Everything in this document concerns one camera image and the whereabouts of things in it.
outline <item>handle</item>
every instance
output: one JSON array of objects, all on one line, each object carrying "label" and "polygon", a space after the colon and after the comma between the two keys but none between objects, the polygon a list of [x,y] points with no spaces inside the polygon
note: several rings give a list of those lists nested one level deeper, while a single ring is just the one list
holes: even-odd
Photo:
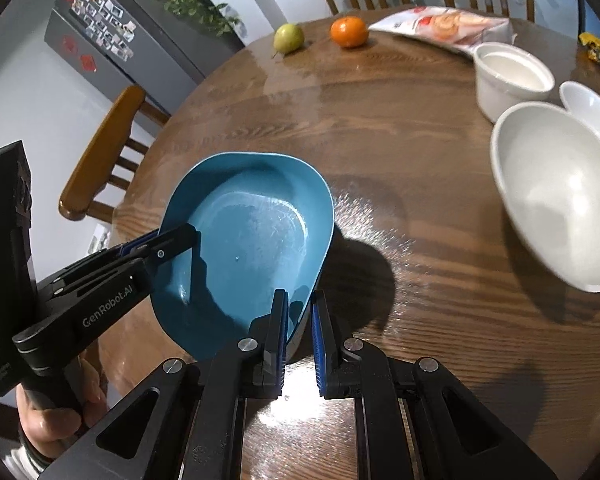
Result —
[{"label": "handle", "polygon": [[[82,365],[78,357],[73,359],[62,370],[61,374],[47,377],[29,374],[22,380],[22,387],[38,410],[71,408],[82,416],[84,394],[82,390]],[[83,422],[75,435],[82,436],[87,430],[88,428]],[[66,442],[67,446],[75,441],[75,439],[69,440]]]}]

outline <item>orange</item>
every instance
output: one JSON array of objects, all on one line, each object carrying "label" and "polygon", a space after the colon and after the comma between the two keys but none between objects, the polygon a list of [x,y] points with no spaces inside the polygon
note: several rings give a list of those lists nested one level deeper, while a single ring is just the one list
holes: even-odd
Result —
[{"label": "orange", "polygon": [[343,48],[353,48],[365,43],[369,31],[357,16],[346,16],[331,25],[331,39]]}]

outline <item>snack bag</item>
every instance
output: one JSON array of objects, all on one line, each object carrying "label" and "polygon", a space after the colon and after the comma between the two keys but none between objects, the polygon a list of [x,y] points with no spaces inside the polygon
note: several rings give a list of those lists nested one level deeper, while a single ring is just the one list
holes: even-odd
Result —
[{"label": "snack bag", "polygon": [[479,16],[448,7],[415,7],[397,12],[374,23],[369,30],[401,34],[469,55],[481,43],[513,44],[514,39],[508,18]]}]

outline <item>blue bowl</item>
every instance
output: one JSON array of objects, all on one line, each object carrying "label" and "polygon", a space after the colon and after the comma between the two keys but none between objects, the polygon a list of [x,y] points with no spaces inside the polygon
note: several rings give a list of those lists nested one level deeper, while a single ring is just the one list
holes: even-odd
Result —
[{"label": "blue bowl", "polygon": [[327,183],[302,160],[275,153],[206,158],[180,181],[160,226],[162,233],[188,222],[200,244],[158,268],[151,294],[158,322],[192,357],[208,359],[246,336],[283,288],[287,339],[298,335],[333,216]]}]

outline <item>pear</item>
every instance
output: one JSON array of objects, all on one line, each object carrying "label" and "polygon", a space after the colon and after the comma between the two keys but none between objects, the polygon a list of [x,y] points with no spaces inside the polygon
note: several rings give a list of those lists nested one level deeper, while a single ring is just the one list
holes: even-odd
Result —
[{"label": "pear", "polygon": [[273,48],[280,54],[289,54],[304,43],[304,32],[293,23],[285,23],[273,36]]}]

